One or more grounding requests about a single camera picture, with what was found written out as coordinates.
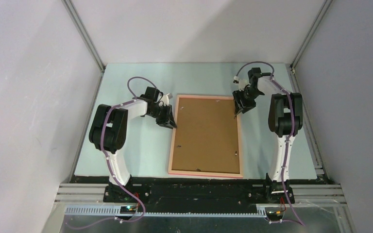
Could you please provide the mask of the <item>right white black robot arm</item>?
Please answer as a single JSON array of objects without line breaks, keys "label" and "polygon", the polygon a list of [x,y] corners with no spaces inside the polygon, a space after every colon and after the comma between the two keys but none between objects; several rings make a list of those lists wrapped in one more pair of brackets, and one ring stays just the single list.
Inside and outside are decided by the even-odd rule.
[{"label": "right white black robot arm", "polygon": [[300,93],[290,92],[274,77],[273,73],[262,72],[255,67],[248,71],[248,78],[236,74],[233,83],[235,114],[244,114],[256,107],[259,96],[270,97],[268,114],[269,130],[276,136],[276,148],[272,165],[266,174],[263,197],[275,203],[289,192],[289,160],[293,141],[303,126],[303,98]]}]

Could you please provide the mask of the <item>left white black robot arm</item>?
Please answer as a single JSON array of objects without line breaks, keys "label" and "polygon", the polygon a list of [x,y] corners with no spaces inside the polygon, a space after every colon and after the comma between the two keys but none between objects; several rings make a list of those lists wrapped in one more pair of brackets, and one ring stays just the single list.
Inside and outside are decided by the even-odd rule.
[{"label": "left white black robot arm", "polygon": [[109,181],[116,188],[115,195],[122,202],[129,202],[134,189],[127,185],[131,175],[121,150],[126,142],[128,122],[136,117],[150,116],[158,126],[175,129],[170,99],[171,93],[163,94],[155,87],[147,87],[144,94],[132,100],[114,106],[100,104],[89,131],[89,141],[96,149],[104,153]]}]

